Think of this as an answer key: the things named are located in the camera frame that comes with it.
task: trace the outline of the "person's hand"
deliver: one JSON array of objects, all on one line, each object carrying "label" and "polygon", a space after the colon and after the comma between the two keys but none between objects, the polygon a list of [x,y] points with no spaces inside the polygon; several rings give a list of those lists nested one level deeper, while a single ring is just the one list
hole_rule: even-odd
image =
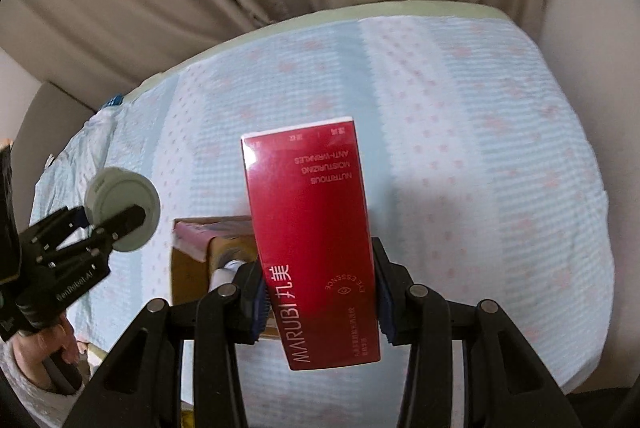
[{"label": "person's hand", "polygon": [[29,381],[43,390],[52,388],[51,378],[42,364],[46,358],[63,348],[64,361],[69,364],[78,362],[79,352],[74,328],[65,315],[60,315],[58,325],[42,329],[33,336],[16,334],[11,341],[18,368]]}]

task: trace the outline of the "mattress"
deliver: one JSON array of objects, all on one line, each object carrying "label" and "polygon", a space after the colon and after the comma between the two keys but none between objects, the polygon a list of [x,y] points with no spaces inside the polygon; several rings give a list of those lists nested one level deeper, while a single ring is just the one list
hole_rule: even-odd
[{"label": "mattress", "polygon": [[[351,115],[372,234],[390,258],[447,299],[496,299],[561,386],[583,381],[613,291],[593,151],[511,21],[455,4],[448,16],[415,15],[438,5],[412,4],[325,12],[243,37],[92,118],[38,183],[32,219],[80,204],[102,166],[149,177],[162,219],[144,248],[114,253],[112,275],[69,310],[76,331],[108,350],[149,299],[170,296],[175,217],[248,213],[242,133]],[[383,342],[380,363],[292,374],[278,342],[239,347],[250,424],[394,426],[407,355]]]}]

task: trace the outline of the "red box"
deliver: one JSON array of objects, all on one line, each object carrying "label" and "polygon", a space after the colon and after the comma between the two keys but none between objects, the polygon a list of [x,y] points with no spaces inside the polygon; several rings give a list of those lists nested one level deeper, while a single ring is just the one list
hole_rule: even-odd
[{"label": "red box", "polygon": [[380,360],[351,118],[242,136],[260,262],[292,370]]}]

